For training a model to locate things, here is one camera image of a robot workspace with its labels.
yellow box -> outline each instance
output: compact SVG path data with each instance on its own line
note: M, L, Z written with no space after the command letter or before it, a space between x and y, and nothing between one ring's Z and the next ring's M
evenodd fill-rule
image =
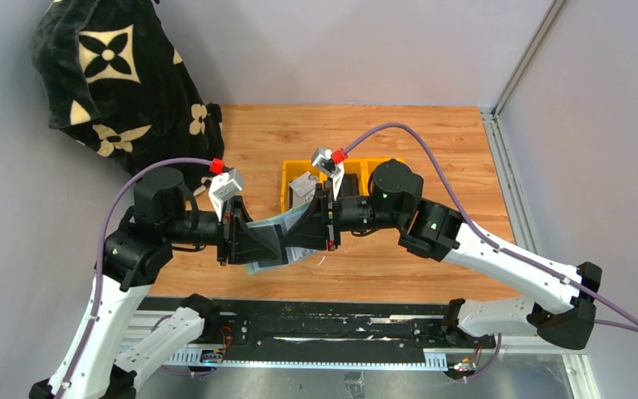
M361 195L368 195L368 178L371 177L373 170L381 163L393 158L362 158L347 159L343 161L346 168L346 174L358 175L358 192ZM400 162L404 162L402 158L394 158ZM312 166L309 160L284 160L282 162L282 183L280 186L280 211L285 212L290 209L290 182L295 180L304 172L309 171L312 175L318 176L322 183L326 181L326 175Z

gray floor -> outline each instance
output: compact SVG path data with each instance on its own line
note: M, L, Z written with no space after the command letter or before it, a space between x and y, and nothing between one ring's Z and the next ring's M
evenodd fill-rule
M201 380L157 372L138 398L193 399L573 399L562 359L556 355L505 355L466 386L440 387L442 372L219 369Z

white wall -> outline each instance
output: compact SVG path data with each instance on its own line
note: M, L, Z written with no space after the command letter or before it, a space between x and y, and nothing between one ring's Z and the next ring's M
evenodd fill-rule
M638 316L638 2L569 2L503 127L543 254L598 263ZM598 327L588 349L603 397L638 397L637 335Z
M206 101L492 106L551 0L176 0Z
M0 398L26 397L69 346L101 219L125 173L47 128L28 41L47 1L0 0Z

beige flower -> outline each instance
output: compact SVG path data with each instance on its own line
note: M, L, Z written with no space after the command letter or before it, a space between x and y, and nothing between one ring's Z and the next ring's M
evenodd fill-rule
M151 126L152 125L142 126L118 134L108 126L93 125L92 128L96 131L96 134L99 135L99 140L101 140L101 147L99 147L96 153L101 156L109 156L113 154L114 150L131 152L133 150L131 141L142 137L150 130Z
M207 107L201 104L192 105L192 123L189 124L190 135L204 133L204 118L207 117Z

wooden table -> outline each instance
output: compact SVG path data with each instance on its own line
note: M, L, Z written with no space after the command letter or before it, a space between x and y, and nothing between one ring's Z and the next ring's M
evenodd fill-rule
M442 165L465 209L485 229L512 240L478 108L434 106L224 106L224 160L246 177L243 197L251 217L279 213L283 160L309 160L314 150L345 147L387 121L417 130ZM351 157L402 157L425 178L424 197L453 206L416 141L389 129L359 145ZM211 210L208 197L198 198ZM341 236L341 247L278 270L246 275L243 266L219 266L216 249L175 253L153 295L404 303L491 300L518 293L480 273L420 259L397 245L396 230L365 238Z

